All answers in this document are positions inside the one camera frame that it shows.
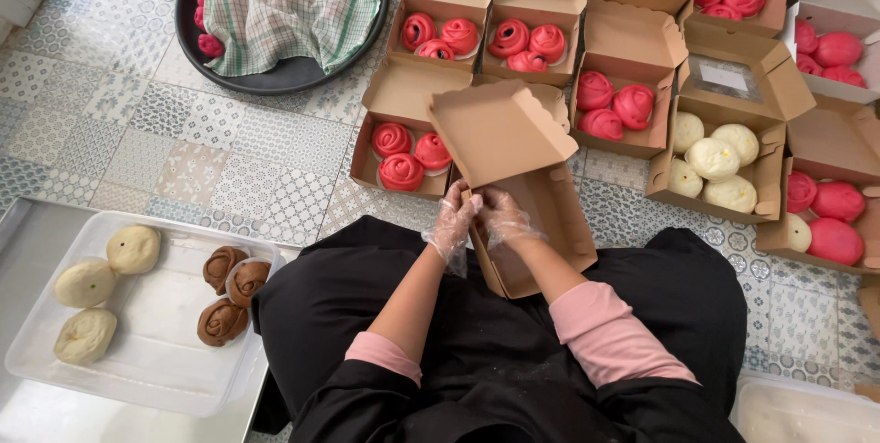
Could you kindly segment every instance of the black pants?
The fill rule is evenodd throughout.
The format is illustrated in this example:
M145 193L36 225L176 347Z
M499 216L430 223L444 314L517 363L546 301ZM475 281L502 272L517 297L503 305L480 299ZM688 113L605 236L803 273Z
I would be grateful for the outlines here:
M254 329L263 337L274 378L264 389L257 431L278 432L288 415L296 417L424 246L417 232L364 216L304 249L256 294ZM730 413L745 348L746 305L736 272L717 251L689 230L667 228L645 248L599 250L599 262L583 274L610 284L693 372L709 399ZM595 396L578 362L559 345L543 296L498 297L487 289L471 251L467 276L441 281L423 355L423 388L454 400L457 390L468 387L431 387L431 380L454 375L464 381L453 384L466 385L482 370L554 359L554 369L578 392Z

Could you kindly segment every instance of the clear plastic glove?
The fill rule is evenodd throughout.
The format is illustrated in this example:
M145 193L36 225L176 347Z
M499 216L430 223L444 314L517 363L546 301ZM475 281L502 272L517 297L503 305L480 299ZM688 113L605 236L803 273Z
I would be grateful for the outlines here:
M487 185L474 193L482 195L485 204L478 219L489 234L488 250L516 238L547 240L546 235L532 225L529 213L523 211L507 191Z
M468 265L465 259L465 244L468 243L468 227L483 207L481 195L474 195L470 201L461 202L461 191L468 189L464 178L449 187L446 197L440 200L440 213L434 228L422 231L422 240L437 249L446 261L446 269L460 277L465 277Z

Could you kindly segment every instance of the person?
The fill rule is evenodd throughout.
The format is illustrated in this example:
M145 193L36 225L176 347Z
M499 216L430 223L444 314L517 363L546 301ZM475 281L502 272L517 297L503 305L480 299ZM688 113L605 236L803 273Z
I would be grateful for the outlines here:
M422 238L364 216L254 296L276 387L259 412L289 415L290 441L743 441L727 415L746 304L718 252L667 228L644 248L599 250L581 274L510 194L486 186L462 202L467 188L450 187ZM465 251L475 218L540 294L487 288Z

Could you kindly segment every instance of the black round tray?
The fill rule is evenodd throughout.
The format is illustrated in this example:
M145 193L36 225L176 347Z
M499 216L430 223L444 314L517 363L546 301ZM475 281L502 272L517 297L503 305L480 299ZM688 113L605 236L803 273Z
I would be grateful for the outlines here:
M205 56L199 49L199 36L203 34L193 20L195 9L199 7L197 0L177 0L175 8L175 26L177 28L177 39L181 43L184 55L195 66L195 69L208 77L212 82L225 87L226 89L236 90L237 92L246 92L258 96L278 96L280 94L293 94L303 90L318 87L323 83L330 82L334 78L345 73L349 68L357 62L376 42L376 39L382 33L385 26L385 17L388 13L388 4L390 0L380 0L379 12L376 19L373 20L373 26L369 29L367 40L361 45L360 49L355 52L351 58L336 68L329 75L318 66L318 62L314 58L306 58L304 56L296 56L280 60L275 67L263 73L245 75L243 77L221 77L214 73L204 63L211 61L211 58Z

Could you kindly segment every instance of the tiled floor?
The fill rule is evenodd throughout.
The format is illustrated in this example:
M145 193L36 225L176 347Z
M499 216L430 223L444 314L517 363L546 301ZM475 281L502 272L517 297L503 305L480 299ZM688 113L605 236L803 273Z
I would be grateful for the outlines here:
M0 46L0 208L26 194L299 246L365 214L433 222L433 202L347 176L382 39L323 87L249 96L189 64L173 2L44 0ZM645 199L645 161L581 150L569 165L599 246L642 246L675 225L728 258L749 304L747 367L848 390L880 384L858 277L759 253L753 226Z

